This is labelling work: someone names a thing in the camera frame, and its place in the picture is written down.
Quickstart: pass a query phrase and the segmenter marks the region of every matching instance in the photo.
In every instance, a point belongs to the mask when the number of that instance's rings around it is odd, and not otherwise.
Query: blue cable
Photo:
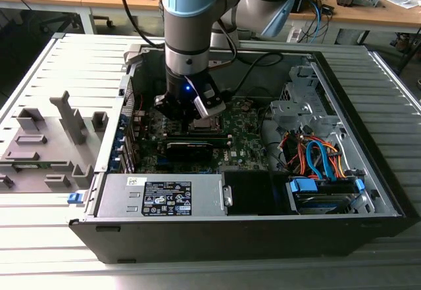
[[[317,27],[316,27],[316,33],[313,35],[313,38],[310,41],[310,43],[312,43],[316,39],[316,36],[318,34],[318,30],[320,28],[320,23],[321,23],[322,17],[320,15],[320,11],[319,11],[317,5],[311,0],[307,0],[307,1],[309,1],[309,3],[314,6],[314,8],[316,9],[316,13],[317,13]]]
[[[336,181],[336,176],[332,172],[332,169],[330,168],[330,165],[329,165],[328,154],[327,154],[326,149],[324,148],[323,144],[320,141],[311,141],[311,142],[309,142],[309,144],[307,144],[307,149],[305,151],[305,156],[307,158],[307,164],[309,165],[311,170],[314,173],[316,173],[318,179],[322,180],[323,179],[322,173],[320,173],[318,171],[318,169],[314,166],[313,162],[311,161],[311,148],[312,148],[313,144],[316,144],[320,148],[320,151],[322,152],[323,167],[324,167],[324,171],[326,173],[326,177],[329,178],[332,181]]]

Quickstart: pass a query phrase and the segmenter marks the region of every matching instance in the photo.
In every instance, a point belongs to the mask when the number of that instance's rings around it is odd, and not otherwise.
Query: open computer chassis
[[[163,52],[140,50],[121,81],[85,213],[70,221],[99,260],[346,255],[419,220],[321,53],[282,51],[280,63],[252,72],[224,114],[186,132],[151,106],[162,93]],[[229,54],[213,50],[210,63]],[[247,68],[236,62],[215,82],[232,87]],[[317,165],[321,152],[332,164]]]

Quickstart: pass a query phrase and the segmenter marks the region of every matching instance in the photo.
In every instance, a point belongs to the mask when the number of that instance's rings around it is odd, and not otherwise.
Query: label sticker
[[[190,181],[146,181],[144,216],[191,216]]]
[[[38,165],[29,165],[29,164],[25,164],[25,165],[14,165],[14,167],[21,168],[21,169],[23,169],[23,168],[39,168]]]
[[[144,186],[146,181],[146,177],[127,177],[126,186]]]

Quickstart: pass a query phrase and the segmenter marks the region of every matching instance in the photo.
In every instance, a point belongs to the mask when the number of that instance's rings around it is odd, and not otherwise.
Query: power supply label
[[[143,192],[144,216],[191,216],[190,181],[147,181]]]

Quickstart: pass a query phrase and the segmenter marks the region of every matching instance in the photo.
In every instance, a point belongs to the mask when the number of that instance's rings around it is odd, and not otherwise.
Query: motherboard
[[[254,102],[233,99],[219,116],[189,124],[171,121],[151,108],[139,117],[140,174],[219,174],[267,170]]]

